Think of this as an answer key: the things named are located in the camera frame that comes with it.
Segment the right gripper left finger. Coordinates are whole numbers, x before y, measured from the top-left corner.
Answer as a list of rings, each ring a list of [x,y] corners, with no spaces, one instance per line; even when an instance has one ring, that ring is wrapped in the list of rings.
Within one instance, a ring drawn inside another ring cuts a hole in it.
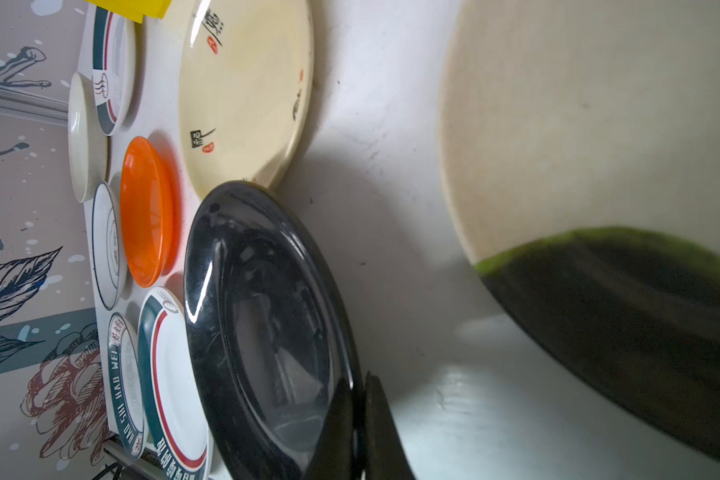
[[[349,383],[336,385],[314,455],[304,479],[353,478],[354,405]]]

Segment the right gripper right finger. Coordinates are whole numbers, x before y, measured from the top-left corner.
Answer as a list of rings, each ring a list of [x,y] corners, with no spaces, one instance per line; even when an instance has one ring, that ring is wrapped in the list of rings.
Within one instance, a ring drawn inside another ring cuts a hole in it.
[[[366,478],[414,480],[381,380],[368,372],[365,387]]]

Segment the green red rimmed plate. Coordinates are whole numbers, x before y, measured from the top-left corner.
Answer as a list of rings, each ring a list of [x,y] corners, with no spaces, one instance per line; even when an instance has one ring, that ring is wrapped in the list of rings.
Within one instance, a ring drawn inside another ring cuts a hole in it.
[[[144,412],[159,464],[169,479],[207,479],[213,440],[191,365],[183,307],[154,287],[139,314],[138,367]]]

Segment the orange plate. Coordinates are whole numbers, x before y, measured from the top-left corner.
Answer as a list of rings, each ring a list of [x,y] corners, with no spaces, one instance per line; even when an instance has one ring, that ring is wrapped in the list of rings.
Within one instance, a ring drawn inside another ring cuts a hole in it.
[[[174,201],[165,162],[141,136],[134,138],[125,152],[120,216],[130,274],[138,286],[149,288],[172,257]]]

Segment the cream plate dark green patch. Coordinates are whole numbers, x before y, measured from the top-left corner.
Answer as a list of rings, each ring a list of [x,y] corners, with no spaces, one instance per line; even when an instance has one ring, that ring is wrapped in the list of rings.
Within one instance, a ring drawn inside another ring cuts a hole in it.
[[[466,1],[443,190],[496,301],[720,461],[720,1]]]

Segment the cream plate floral marks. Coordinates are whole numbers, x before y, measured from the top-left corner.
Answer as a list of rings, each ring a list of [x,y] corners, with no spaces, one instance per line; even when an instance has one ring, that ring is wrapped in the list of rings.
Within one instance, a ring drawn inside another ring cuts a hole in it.
[[[297,150],[313,79],[309,2],[199,1],[179,80],[185,170],[199,198],[232,180],[273,188]]]

